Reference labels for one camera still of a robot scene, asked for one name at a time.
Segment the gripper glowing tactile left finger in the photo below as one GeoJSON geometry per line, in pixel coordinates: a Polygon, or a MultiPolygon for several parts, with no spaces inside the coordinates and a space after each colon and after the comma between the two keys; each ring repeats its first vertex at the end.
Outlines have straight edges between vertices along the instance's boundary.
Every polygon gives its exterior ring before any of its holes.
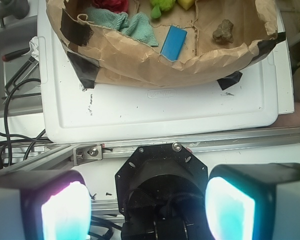
{"type": "Polygon", "coordinates": [[[0,240],[86,240],[91,215],[76,170],[0,170],[0,240]]]}

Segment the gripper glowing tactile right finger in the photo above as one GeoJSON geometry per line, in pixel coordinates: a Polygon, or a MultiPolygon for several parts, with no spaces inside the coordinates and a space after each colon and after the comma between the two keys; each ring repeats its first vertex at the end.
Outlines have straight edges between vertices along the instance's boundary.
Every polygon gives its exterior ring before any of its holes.
{"type": "Polygon", "coordinates": [[[205,211],[215,240],[300,240],[300,163],[215,166],[205,211]]]}

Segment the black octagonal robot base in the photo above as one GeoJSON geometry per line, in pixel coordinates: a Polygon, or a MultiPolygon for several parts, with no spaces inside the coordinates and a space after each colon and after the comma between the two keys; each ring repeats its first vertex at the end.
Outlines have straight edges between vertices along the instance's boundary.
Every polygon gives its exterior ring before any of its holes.
{"type": "Polygon", "coordinates": [[[123,240],[210,240],[207,166],[179,143],[138,147],[115,174],[123,240]]]}

